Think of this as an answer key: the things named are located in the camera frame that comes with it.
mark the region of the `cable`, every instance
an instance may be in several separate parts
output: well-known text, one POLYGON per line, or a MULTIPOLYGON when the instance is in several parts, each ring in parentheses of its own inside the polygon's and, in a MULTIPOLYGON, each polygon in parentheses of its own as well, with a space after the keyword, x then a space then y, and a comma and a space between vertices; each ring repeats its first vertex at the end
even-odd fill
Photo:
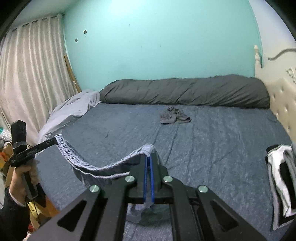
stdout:
POLYGON ((39 223, 39 225, 41 224, 41 221, 40 221, 40 218, 39 218, 39 214, 38 214, 38 211, 37 211, 37 208, 36 208, 36 205, 35 205, 35 200, 32 200, 33 201, 33 203, 34 203, 34 207, 35 207, 35 211, 36 211, 36 213, 37 213, 37 218, 38 218, 38 223, 39 223))

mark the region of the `white cuff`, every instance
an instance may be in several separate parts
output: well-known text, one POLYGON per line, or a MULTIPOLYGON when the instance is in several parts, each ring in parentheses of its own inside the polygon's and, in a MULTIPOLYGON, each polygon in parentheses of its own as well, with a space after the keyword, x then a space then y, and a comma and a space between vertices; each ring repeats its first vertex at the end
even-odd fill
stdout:
POLYGON ((25 206, 27 206, 27 204, 24 205, 24 204, 20 203, 19 201, 17 201, 17 200, 15 199, 15 197, 11 195, 10 189, 9 189, 9 194, 10 194, 11 198, 14 200, 14 202, 15 202, 17 205, 19 205, 19 206, 21 206, 21 207, 25 207, 25 206))

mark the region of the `metal screw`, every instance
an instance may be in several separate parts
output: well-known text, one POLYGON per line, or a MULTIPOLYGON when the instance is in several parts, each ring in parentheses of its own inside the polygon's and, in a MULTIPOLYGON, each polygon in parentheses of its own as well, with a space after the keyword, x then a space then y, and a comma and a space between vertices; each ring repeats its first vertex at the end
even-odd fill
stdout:
POLYGON ((207 186, 204 186, 204 185, 201 185, 198 187, 198 190, 201 192, 201 193, 205 193, 207 192, 209 189, 207 186))
POLYGON ((97 185, 92 185, 92 186, 89 188, 89 190, 90 190, 91 192, 98 192, 98 191, 100 191, 100 187, 97 186, 97 185))
POLYGON ((128 182, 128 183, 131 183, 135 180, 135 177, 134 176, 127 176, 125 177, 125 180, 128 182))
POLYGON ((164 177, 163 177, 163 180, 164 180, 166 183, 170 183, 170 182, 173 180, 173 178, 172 178, 171 176, 164 176, 164 177))

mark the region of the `person's arm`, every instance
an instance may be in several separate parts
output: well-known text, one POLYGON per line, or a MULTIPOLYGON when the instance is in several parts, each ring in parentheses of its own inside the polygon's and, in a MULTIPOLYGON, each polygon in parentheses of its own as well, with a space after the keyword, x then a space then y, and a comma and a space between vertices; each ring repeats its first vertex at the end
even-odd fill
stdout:
MULTIPOLYGON (((30 222, 29 208, 25 202, 26 192, 22 184, 22 174, 30 170, 31 167, 25 165, 15 168, 11 184, 5 189, 4 206, 0 210, 0 229, 7 235, 12 234, 17 241, 26 237, 30 222)), ((36 184, 36 177, 31 175, 31 179, 36 184)))

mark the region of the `black sleeve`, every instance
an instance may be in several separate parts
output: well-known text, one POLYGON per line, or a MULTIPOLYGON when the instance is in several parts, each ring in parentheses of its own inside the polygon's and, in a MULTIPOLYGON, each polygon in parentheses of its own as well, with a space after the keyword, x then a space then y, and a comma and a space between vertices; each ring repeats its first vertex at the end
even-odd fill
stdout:
POLYGON ((14 236, 17 241, 22 241, 28 231, 30 213, 28 206, 17 205, 5 189, 4 206, 0 210, 0 233, 9 237, 14 236))

